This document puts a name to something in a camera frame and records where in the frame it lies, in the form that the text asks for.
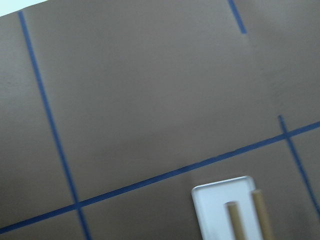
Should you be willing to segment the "white towel rack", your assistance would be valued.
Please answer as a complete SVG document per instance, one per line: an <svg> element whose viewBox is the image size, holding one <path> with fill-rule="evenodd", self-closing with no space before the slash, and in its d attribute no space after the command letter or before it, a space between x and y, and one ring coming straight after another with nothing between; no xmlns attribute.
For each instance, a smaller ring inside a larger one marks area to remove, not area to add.
<svg viewBox="0 0 320 240"><path fill-rule="evenodd" d="M251 176L198 185L191 195L202 239L275 239L262 191Z"/></svg>

